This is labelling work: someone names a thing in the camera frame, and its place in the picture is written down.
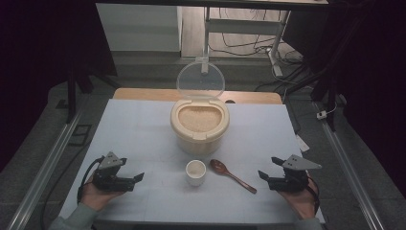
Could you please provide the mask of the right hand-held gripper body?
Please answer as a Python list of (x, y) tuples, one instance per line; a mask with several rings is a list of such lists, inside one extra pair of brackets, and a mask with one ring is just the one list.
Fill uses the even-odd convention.
[(271, 190), (279, 192), (296, 193), (304, 190), (308, 185), (308, 170), (319, 170), (320, 164), (314, 163), (301, 156), (292, 154), (284, 160), (281, 166), (284, 171), (283, 178), (270, 177), (268, 186)]

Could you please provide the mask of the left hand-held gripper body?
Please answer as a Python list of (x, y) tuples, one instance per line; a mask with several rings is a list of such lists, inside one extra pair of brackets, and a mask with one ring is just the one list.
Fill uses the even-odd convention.
[(120, 158), (112, 151), (100, 162), (93, 174), (93, 184), (105, 192), (132, 192), (133, 178), (118, 177), (121, 168)]

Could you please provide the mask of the person's left hand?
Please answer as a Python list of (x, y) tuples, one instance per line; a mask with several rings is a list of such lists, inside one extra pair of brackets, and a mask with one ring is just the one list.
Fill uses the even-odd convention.
[(82, 187), (80, 203), (92, 208), (95, 211), (101, 211), (110, 200), (123, 195), (124, 192), (105, 192), (100, 191), (93, 184), (93, 176), (90, 176)]

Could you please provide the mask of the person's right hand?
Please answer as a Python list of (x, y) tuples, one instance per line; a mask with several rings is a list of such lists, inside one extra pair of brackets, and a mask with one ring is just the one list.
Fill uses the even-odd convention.
[(297, 193), (280, 192), (299, 220), (313, 219), (316, 216), (316, 201), (308, 190)]

